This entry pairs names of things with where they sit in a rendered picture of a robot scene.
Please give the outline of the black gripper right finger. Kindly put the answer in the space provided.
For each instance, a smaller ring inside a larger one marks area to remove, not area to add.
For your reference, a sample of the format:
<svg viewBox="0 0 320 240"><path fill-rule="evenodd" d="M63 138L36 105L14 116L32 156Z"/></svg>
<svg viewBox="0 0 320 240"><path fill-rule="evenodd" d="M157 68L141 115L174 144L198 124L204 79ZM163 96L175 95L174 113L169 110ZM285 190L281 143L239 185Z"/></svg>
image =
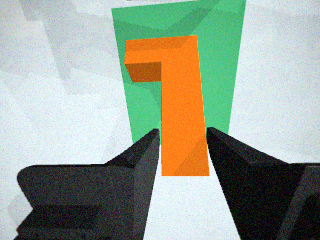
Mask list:
<svg viewBox="0 0 320 240"><path fill-rule="evenodd" d="M240 240L287 240L320 163L287 163L207 127L209 155Z"/></svg>

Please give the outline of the orange l-shaped part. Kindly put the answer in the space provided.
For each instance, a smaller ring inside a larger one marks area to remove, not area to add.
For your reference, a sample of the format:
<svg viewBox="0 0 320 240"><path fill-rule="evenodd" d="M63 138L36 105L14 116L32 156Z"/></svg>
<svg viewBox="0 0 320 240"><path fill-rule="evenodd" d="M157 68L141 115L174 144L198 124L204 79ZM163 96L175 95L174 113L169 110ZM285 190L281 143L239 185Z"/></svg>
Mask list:
<svg viewBox="0 0 320 240"><path fill-rule="evenodd" d="M197 35L126 40L133 81L161 81L161 176L210 176Z"/></svg>

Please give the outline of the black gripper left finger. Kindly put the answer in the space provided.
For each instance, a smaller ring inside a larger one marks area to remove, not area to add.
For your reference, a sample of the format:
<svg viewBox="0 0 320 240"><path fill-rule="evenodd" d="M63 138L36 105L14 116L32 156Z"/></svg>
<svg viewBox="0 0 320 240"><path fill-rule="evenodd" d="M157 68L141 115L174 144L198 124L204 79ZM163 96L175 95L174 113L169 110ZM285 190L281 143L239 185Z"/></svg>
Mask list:
<svg viewBox="0 0 320 240"><path fill-rule="evenodd" d="M102 205L117 240L143 240L159 161L155 128L105 164L40 164L18 172L34 209L39 204Z"/></svg>

